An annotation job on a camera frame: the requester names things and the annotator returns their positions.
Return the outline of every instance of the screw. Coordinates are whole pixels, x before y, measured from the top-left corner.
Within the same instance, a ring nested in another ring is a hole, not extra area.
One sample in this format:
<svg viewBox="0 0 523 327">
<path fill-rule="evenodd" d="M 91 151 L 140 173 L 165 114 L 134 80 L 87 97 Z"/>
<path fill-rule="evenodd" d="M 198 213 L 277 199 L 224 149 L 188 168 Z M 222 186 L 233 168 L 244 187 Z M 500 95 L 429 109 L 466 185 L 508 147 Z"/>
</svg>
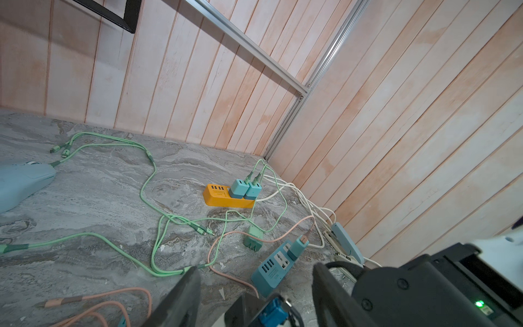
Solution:
<svg viewBox="0 0 523 327">
<path fill-rule="evenodd" d="M 408 282 L 405 279 L 400 278 L 397 280 L 397 286 L 401 289 L 408 289 Z"/>
<path fill-rule="evenodd" d="M 372 310 L 372 302 L 367 300 L 367 299 L 363 299 L 361 301 L 361 307 L 365 310 L 365 311 L 370 311 Z"/>
</svg>

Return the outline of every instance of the cable connector tip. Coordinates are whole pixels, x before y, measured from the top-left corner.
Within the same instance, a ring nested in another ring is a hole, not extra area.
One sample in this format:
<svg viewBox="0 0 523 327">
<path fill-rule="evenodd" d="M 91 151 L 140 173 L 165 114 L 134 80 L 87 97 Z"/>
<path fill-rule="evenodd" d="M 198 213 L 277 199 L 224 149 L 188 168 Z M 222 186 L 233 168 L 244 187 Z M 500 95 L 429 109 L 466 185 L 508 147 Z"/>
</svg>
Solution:
<svg viewBox="0 0 523 327">
<path fill-rule="evenodd" d="M 62 148 L 61 146 L 59 146 L 59 145 L 55 145 L 55 146 L 53 146 L 53 148 L 52 148 L 51 151 L 49 151 L 49 152 L 51 152 L 51 153 L 55 153 L 55 152 L 60 151 L 61 148 Z"/>
</svg>

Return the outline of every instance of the cable plug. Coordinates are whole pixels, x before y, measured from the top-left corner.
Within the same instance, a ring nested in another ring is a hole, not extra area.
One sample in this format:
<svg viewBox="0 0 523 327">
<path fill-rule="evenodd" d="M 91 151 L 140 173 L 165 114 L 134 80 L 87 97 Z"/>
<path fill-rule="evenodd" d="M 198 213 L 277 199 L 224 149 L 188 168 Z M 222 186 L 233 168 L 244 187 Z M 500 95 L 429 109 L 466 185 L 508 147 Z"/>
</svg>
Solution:
<svg viewBox="0 0 523 327">
<path fill-rule="evenodd" d="M 51 153 L 58 152 L 58 151 L 60 151 L 60 149 L 63 148 L 63 147 L 64 147 L 64 145 L 55 145 L 55 146 L 53 146 L 53 148 L 51 149 L 50 152 L 51 152 Z"/>
<path fill-rule="evenodd" d="M 256 184 L 262 184 L 262 178 L 263 178 L 263 174 L 265 173 L 265 168 L 267 166 L 263 166 L 263 168 L 261 169 L 260 173 L 258 175 L 256 175 L 256 177 L 254 178 L 254 181 L 253 181 L 253 184 L 256 185 Z"/>
<path fill-rule="evenodd" d="M 293 242 L 293 244 L 287 251 L 287 254 L 293 261 L 296 261 L 298 257 L 303 253 L 308 244 L 309 239 L 307 239 L 307 236 L 301 235 Z"/>
<path fill-rule="evenodd" d="M 153 155 L 150 153 L 150 151 L 147 150 L 147 151 L 145 152 L 145 154 L 147 155 L 147 157 L 149 158 L 149 160 L 150 160 L 152 163 L 154 163 Z"/>
<path fill-rule="evenodd" d="M 65 146 L 65 150 L 62 152 L 62 158 L 67 158 L 71 154 L 70 149 L 71 149 L 71 145 L 67 144 Z"/>
<path fill-rule="evenodd" d="M 190 223 L 189 226 L 191 226 L 197 233 L 201 234 L 201 235 L 207 235 L 207 234 L 211 234 L 211 235 L 215 235 L 214 234 L 214 231 L 208 227 L 202 227 L 200 226 L 199 224 L 197 223 Z"/>
<path fill-rule="evenodd" d="M 251 173 L 248 174 L 247 177 L 245 178 L 245 180 L 244 180 L 245 184 L 249 184 L 249 182 L 251 181 L 251 178 L 253 178 L 253 174 L 254 174 L 254 170 L 252 170 Z"/>
</svg>

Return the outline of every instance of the marble surface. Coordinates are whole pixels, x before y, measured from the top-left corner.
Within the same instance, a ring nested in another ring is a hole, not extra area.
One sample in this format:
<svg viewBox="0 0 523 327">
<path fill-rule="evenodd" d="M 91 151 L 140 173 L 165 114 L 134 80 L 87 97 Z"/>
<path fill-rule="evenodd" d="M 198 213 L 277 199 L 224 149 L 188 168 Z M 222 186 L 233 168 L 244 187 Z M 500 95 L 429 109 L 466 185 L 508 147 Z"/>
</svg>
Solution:
<svg viewBox="0 0 523 327">
<path fill-rule="evenodd" d="M 151 180 L 146 197 L 152 203 L 188 219 L 223 217 L 225 208 L 208 207 L 202 192 L 208 183 L 230 184 L 244 177 L 259 159 L 254 155 L 206 148 L 164 139 L 146 137 L 87 125 L 17 114 L 0 110 L 0 156 L 3 160 L 24 159 L 53 162 L 60 154 L 50 154 L 56 144 L 63 144 L 74 133 L 95 131 L 128 138 L 144 144 L 153 154 L 158 174 Z M 82 137 L 78 145 L 100 143 Z M 125 147 L 92 147 L 80 151 L 71 160 L 56 167 L 55 180 L 24 200 L 16 208 L 0 214 L 0 243 L 35 243 L 79 232 L 103 234 L 135 258 L 149 264 L 157 232 L 159 215 L 139 198 L 139 190 L 152 167 L 143 151 Z M 265 185 L 262 195 L 274 191 Z M 294 193 L 283 192 L 289 207 L 280 223 L 266 238 L 275 238 L 306 216 Z M 256 205 L 254 221 L 270 226 L 284 209 L 281 197 Z M 250 209 L 243 209 L 249 214 Z M 214 231 L 223 223 L 208 222 Z M 288 237 L 294 240 L 309 227 L 304 222 Z M 230 223 L 227 231 L 245 231 L 247 223 Z M 311 242 L 319 244 L 317 234 Z M 165 247 L 156 256 L 157 265 L 166 270 L 206 262 L 212 236 L 201 236 L 191 227 L 170 226 Z M 249 281 L 259 263 L 281 243 L 265 244 L 254 253 L 242 243 L 242 236 L 227 236 L 220 248 L 215 267 Z M 316 326 L 311 297 L 312 266 L 327 262 L 332 254 L 327 244 L 321 250 L 308 250 L 282 281 L 278 291 L 288 297 L 301 312 L 306 326 Z M 198 326 L 213 322 L 240 296 L 250 291 L 243 285 L 218 276 L 205 268 L 201 271 L 202 288 Z M 98 300 L 39 309 L 35 304 L 51 298 L 88 295 L 122 287 L 141 286 L 151 291 L 153 308 L 176 285 L 179 276 L 153 277 L 119 255 L 97 238 L 82 237 L 25 251 L 0 255 L 0 325 L 43 326 L 78 314 Z M 353 284 L 336 274 L 351 291 Z M 219 290 L 223 289 L 225 300 Z M 133 325 L 145 320 L 146 301 L 141 294 L 108 297 L 130 308 Z M 114 308 L 100 311 L 110 325 L 121 314 Z M 79 325 L 98 325 L 88 318 Z"/>
</svg>

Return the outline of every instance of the teal usb charger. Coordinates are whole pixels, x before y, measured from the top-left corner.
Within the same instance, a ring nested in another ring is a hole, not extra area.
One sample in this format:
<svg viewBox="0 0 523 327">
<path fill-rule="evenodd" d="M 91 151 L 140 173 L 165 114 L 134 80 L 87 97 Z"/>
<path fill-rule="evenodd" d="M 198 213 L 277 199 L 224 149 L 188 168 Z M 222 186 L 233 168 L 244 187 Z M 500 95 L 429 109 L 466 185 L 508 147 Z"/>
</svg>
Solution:
<svg viewBox="0 0 523 327">
<path fill-rule="evenodd" d="M 258 197 L 258 194 L 260 194 L 261 190 L 262 186 L 260 183 L 253 184 L 252 182 L 249 182 L 249 189 L 243 198 L 246 200 L 256 200 L 256 197 Z"/>
<path fill-rule="evenodd" d="M 229 195 L 234 199 L 241 199 L 247 193 L 249 184 L 237 178 L 229 188 Z"/>
</svg>

